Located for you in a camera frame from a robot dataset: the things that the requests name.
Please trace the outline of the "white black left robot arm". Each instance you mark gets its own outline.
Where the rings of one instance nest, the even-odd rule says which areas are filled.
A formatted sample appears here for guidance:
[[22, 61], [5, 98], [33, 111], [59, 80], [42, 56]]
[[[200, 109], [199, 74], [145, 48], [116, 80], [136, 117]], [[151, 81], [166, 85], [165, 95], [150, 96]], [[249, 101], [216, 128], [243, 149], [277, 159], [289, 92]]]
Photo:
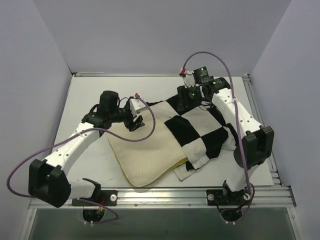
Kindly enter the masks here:
[[119, 106], [119, 94], [106, 90], [89, 112], [82, 118], [72, 135], [42, 160], [35, 159], [29, 165], [28, 193], [56, 208], [68, 200], [83, 199], [88, 205], [103, 202], [101, 185], [89, 178], [74, 182], [68, 173], [86, 149], [106, 133], [113, 123], [123, 123], [133, 132], [144, 126], [139, 112], [147, 105], [136, 94], [129, 97], [124, 107]]

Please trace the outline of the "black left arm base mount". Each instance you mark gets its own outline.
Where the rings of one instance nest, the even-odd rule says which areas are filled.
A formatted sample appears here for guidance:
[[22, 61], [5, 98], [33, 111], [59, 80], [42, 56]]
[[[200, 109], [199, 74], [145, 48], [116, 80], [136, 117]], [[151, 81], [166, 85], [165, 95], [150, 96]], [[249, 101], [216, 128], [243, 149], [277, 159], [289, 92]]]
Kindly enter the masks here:
[[[107, 189], [107, 190], [103, 189], [99, 193], [94, 194], [94, 196], [90, 198], [85, 198], [85, 200], [87, 201], [91, 201], [107, 207], [116, 206], [117, 199], [118, 199], [118, 191], [114, 189]], [[73, 199], [71, 201], [71, 205], [74, 207], [95, 206], [93, 203], [88, 203], [78, 199]]]

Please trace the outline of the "cream quilted pillow yellow edge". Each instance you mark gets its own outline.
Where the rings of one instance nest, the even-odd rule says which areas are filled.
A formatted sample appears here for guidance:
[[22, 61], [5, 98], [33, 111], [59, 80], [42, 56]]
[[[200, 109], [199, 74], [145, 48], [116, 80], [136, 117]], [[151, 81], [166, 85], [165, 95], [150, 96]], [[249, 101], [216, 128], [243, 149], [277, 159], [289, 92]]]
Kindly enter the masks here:
[[129, 142], [107, 135], [126, 180], [134, 187], [147, 186], [188, 160], [165, 125], [165, 121], [178, 114], [166, 101], [151, 104], [150, 108], [155, 115], [155, 130], [149, 138]]

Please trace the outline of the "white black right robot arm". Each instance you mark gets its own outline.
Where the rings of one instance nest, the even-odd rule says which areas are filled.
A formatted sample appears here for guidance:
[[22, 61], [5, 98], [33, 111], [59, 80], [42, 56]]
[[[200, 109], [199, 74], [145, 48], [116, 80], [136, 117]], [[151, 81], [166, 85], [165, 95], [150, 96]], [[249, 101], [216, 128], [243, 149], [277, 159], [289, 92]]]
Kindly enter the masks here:
[[232, 205], [240, 198], [257, 167], [270, 157], [274, 131], [255, 120], [235, 98], [232, 85], [223, 77], [204, 78], [200, 85], [177, 88], [177, 115], [165, 125], [172, 130], [188, 161], [198, 164], [216, 158], [227, 140], [235, 140], [237, 167], [224, 181], [222, 200]]

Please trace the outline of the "black white checkered pillowcase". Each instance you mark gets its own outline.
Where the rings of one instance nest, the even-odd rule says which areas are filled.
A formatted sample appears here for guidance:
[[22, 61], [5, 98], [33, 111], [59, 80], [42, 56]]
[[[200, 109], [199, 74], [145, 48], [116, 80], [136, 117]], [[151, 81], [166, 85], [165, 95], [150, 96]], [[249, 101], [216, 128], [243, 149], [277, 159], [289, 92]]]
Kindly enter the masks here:
[[149, 102], [148, 105], [186, 155], [187, 160], [173, 169], [180, 181], [193, 175], [210, 160], [218, 158], [222, 149], [236, 149], [237, 133], [215, 106], [196, 106], [178, 111], [177, 95], [167, 100]]

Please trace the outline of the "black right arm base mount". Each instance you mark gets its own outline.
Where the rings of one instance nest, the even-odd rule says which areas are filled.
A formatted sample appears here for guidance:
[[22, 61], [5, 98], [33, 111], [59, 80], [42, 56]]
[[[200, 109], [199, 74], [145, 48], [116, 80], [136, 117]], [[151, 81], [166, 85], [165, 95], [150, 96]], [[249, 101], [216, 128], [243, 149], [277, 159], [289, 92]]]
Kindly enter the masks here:
[[206, 190], [206, 200], [209, 206], [244, 206], [251, 199], [247, 189], [235, 192], [224, 188]]

